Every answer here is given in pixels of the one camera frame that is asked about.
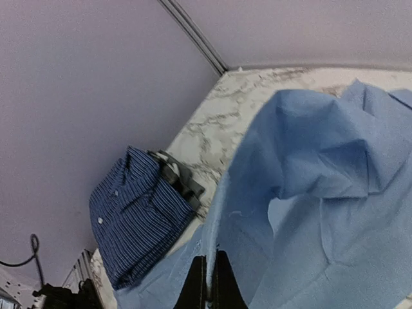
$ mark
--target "wall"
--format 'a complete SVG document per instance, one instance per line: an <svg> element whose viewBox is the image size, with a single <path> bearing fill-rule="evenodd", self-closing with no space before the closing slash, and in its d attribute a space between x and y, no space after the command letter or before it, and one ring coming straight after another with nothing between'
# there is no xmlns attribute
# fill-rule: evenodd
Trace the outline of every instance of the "wall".
<svg viewBox="0 0 412 309"><path fill-rule="evenodd" d="M408 0L177 0L231 67L412 70Z"/></svg>
<svg viewBox="0 0 412 309"><path fill-rule="evenodd" d="M128 144L166 147L217 78L156 1L1 1L0 259L34 232L61 284L95 248L94 186Z"/></svg>

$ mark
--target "white marble surface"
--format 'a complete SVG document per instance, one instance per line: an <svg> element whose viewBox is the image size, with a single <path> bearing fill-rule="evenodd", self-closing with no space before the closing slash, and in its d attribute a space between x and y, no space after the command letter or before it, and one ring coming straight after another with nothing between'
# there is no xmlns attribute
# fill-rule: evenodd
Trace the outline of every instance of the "white marble surface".
<svg viewBox="0 0 412 309"><path fill-rule="evenodd" d="M199 218L171 252L182 246L207 215L214 191L244 132L262 105L280 89L312 89L339 96L355 79L390 90L412 89L412 73L341 68L282 68L226 73L201 103L168 151L194 172L206 188ZM97 250L92 259L95 283L106 309L117 307ZM412 308L406 299L398 309Z"/></svg>

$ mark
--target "black cord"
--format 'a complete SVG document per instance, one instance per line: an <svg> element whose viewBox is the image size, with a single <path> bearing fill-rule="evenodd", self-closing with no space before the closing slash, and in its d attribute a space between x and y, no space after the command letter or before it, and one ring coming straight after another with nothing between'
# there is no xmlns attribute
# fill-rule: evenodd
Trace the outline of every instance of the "black cord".
<svg viewBox="0 0 412 309"><path fill-rule="evenodd" d="M18 264L9 264L9 263L5 263L0 260L0 265L15 268L15 267L25 266L31 261L35 260L37 272L39 273L40 284L41 284L41 287L44 287L44 274L43 274L43 270L41 268L40 259L39 259L40 241L36 234L30 235L30 245L32 246L33 255L30 256L26 261L18 263Z"/></svg>

